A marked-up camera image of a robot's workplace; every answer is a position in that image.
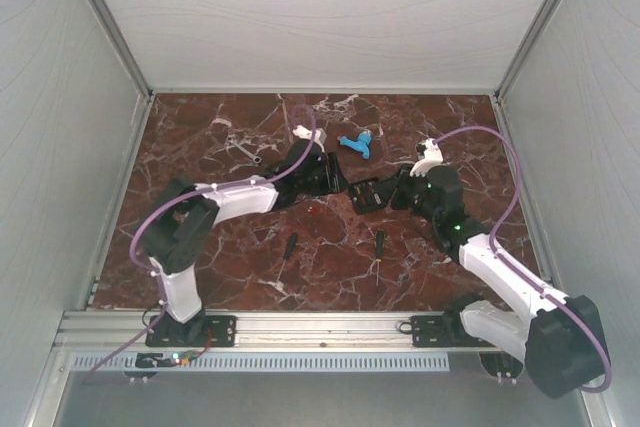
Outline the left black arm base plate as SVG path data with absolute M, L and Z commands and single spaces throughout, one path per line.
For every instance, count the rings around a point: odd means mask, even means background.
M 148 333 L 147 347 L 191 348 L 209 345 L 228 348 L 235 345 L 237 317 L 200 312 L 186 323 L 165 315 Z

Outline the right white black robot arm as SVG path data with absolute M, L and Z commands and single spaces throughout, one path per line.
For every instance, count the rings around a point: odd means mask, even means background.
M 507 252 L 466 209 L 457 171 L 436 166 L 412 176 L 403 166 L 375 189 L 394 210 L 408 210 L 431 225 L 449 258 L 487 284 L 507 305 L 503 311 L 474 300 L 442 320 L 445 338 L 465 344 L 475 337 L 521 362 L 534 385 L 558 399 L 581 389 L 606 390 L 612 366 L 597 306 L 541 280 Z

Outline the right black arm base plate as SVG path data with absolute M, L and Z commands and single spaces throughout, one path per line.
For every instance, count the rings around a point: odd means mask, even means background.
M 411 337 L 416 348 L 493 348 L 492 344 L 467 334 L 461 322 L 447 314 L 411 316 L 397 328 Z

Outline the black fuse box base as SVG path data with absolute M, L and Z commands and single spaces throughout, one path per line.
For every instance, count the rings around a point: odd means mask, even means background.
M 379 179 L 373 177 L 349 185 L 347 194 L 357 215 L 373 213 L 387 206 L 388 201 L 376 189 L 378 183 Z

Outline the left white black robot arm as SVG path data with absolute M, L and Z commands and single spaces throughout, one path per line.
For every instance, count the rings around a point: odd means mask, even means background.
M 261 175 L 222 184 L 172 180 L 138 227 L 130 253 L 142 247 L 148 256 L 143 266 L 157 278 L 161 306 L 172 318 L 169 330 L 173 337 L 193 345 L 204 336 L 206 322 L 199 315 L 203 304 L 195 263 L 216 225 L 288 208 L 300 195 L 341 193 L 347 186 L 337 155 L 304 140 Z

